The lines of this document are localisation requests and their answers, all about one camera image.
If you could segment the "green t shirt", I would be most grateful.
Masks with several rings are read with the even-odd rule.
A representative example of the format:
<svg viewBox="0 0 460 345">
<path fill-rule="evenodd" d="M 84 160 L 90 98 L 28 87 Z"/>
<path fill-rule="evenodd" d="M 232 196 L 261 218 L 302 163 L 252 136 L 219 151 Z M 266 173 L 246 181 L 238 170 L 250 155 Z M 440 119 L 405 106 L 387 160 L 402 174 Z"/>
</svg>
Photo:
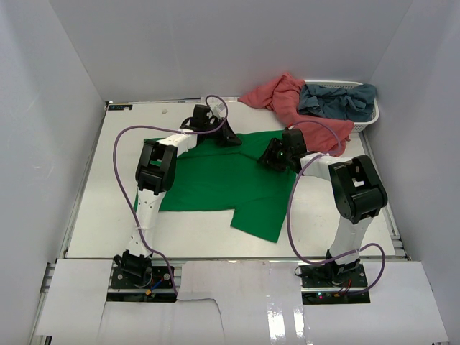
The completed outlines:
<svg viewBox="0 0 460 345">
<path fill-rule="evenodd" d="M 232 210 L 231 227 L 277 242 L 285 221 L 295 173 L 258 163 L 281 131 L 238 134 L 239 146 L 207 139 L 177 160 L 175 180 L 160 204 L 162 212 Z"/>
</svg>

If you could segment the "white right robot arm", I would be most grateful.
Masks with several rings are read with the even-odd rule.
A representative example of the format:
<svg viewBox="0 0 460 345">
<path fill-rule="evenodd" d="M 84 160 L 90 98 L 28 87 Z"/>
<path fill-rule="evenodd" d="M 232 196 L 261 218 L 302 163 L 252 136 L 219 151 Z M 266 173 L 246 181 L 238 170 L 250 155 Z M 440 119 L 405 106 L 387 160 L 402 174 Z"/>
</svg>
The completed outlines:
<svg viewBox="0 0 460 345">
<path fill-rule="evenodd" d="M 299 129 L 286 129 L 271 139 L 258 163 L 278 172 L 293 171 L 298 177 L 313 176 L 331 183 L 340 214 L 333 244 L 326 252 L 326 281 L 342 286 L 359 266 L 359 250 L 372 220 L 387 205 L 387 193 L 367 155 L 341 158 L 309 152 Z"/>
</svg>

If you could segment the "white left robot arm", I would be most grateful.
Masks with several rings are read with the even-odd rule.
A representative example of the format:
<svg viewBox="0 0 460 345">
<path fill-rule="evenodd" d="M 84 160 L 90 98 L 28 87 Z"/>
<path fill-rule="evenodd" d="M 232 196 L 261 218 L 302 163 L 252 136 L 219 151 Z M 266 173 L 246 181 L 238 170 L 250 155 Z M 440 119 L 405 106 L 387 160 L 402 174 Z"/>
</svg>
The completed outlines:
<svg viewBox="0 0 460 345">
<path fill-rule="evenodd" d="M 169 137 L 144 142 L 135 172 L 137 194 L 132 210 L 136 215 L 136 229 L 126 246 L 130 254 L 137 257 L 152 254 L 147 245 L 153 240 L 162 200 L 173 186 L 179 156 L 205 139 L 213 139 L 221 147 L 242 144 L 228 124 L 228 115 L 225 101 L 215 105 L 198 104 L 194 106 L 192 117 L 178 130 L 167 130 Z"/>
</svg>

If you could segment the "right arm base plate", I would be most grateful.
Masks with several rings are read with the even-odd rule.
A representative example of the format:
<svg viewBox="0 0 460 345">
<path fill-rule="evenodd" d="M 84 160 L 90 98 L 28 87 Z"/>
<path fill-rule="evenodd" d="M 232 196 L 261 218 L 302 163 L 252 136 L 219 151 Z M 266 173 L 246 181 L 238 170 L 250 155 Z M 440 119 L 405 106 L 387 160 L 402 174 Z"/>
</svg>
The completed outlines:
<svg viewBox="0 0 460 345">
<path fill-rule="evenodd" d="M 326 266 L 299 265 L 294 274 L 301 279 L 303 305 L 370 304 L 368 292 L 359 293 L 368 286 L 363 264 L 355 270 L 332 277 Z"/>
</svg>

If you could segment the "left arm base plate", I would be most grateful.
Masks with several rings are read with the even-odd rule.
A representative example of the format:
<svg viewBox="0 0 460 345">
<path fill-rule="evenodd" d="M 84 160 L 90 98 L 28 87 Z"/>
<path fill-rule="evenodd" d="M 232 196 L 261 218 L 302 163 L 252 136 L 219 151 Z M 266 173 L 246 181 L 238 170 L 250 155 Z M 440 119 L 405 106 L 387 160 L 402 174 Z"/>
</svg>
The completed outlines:
<svg viewBox="0 0 460 345">
<path fill-rule="evenodd" d="M 135 256 L 129 251 L 114 256 L 106 296 L 108 302 L 174 303 L 175 267 L 155 264 L 151 257 Z"/>
</svg>

